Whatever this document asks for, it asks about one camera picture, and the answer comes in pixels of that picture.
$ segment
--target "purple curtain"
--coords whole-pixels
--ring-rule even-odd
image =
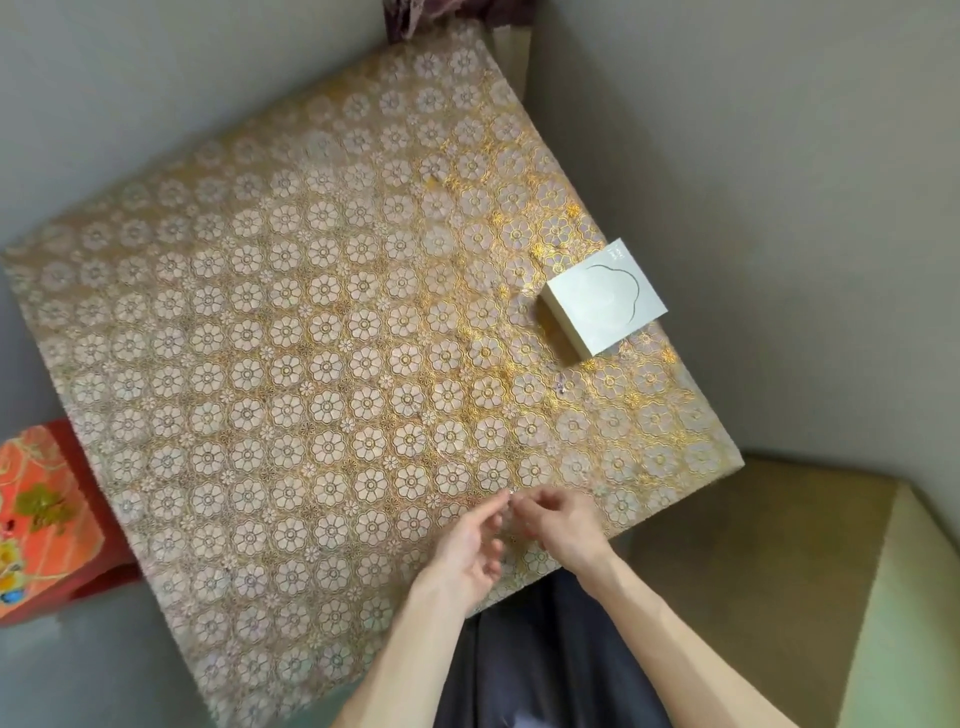
[[[387,37],[396,43],[414,34],[419,25],[444,15],[482,20],[488,28],[532,25],[535,0],[384,0]]]

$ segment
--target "hand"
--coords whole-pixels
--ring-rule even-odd
[[[501,511],[509,500],[510,491],[504,489],[461,516],[437,543],[433,559],[417,577],[452,589],[462,598],[464,616],[500,578],[503,542],[493,536],[503,524]]]
[[[541,486],[518,491],[510,505],[527,535],[540,541],[581,583],[613,555],[596,504],[586,493]]]

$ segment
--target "right hand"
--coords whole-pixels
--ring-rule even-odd
[[[527,535],[581,582],[613,556],[596,504],[586,493],[540,486],[517,491],[510,506]]]

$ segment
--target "gray wall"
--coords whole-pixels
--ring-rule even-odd
[[[379,0],[0,2],[0,245],[383,42]],[[0,438],[60,405],[0,275]],[[143,584],[0,629],[10,728],[209,725]],[[326,725],[313,716],[309,723]]]
[[[0,246],[384,42],[380,0],[0,3]],[[0,438],[57,396],[0,275]]]
[[[737,443],[960,535],[960,6],[544,0],[527,106]]]

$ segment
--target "left hand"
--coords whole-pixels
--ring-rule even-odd
[[[436,582],[461,598],[464,616],[490,593],[502,572],[503,542],[494,538],[510,501],[504,488],[467,511],[443,535],[417,580]]]

